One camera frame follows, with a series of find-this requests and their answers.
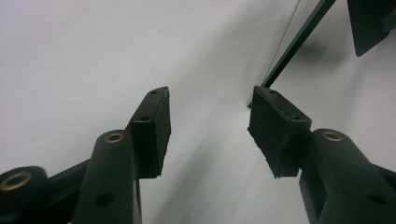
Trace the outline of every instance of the mounting hole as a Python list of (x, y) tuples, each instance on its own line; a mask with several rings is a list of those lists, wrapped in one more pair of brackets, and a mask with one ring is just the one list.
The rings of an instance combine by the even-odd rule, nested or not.
[(27, 184), (32, 179), (32, 174), (26, 171), (21, 171), (14, 175), (7, 177), (1, 184), (0, 190), (7, 191), (17, 189)]
[(106, 207), (114, 200), (114, 195), (112, 193), (103, 193), (99, 195), (96, 200), (95, 204), (98, 207)]
[(149, 120), (149, 117), (142, 117), (142, 118), (140, 118), (140, 120), (148, 121), (148, 120)]
[(105, 141), (108, 143), (116, 143), (121, 141), (124, 138), (122, 133), (111, 133), (108, 136), (106, 136)]
[(340, 142), (343, 140), (343, 136), (341, 136), (338, 133), (325, 132), (322, 134), (322, 136), (324, 138), (326, 138), (327, 140), (334, 141), (334, 142)]
[(377, 203), (380, 205), (384, 205), (387, 203), (387, 200), (385, 200), (384, 197), (382, 197), (380, 194), (377, 193), (371, 193), (366, 196), (366, 198), (371, 201), (372, 203)]

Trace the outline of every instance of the white background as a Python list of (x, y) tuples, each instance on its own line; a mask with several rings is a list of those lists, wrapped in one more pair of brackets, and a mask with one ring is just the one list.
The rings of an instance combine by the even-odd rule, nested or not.
[[(163, 175), (142, 180), (144, 223), (308, 223), (298, 178), (275, 180), (246, 108), (296, 1), (4, 1), (0, 173), (85, 161), (145, 94), (171, 92)], [(337, 1), (273, 89), (317, 128), (396, 171), (396, 36), (357, 58)]]

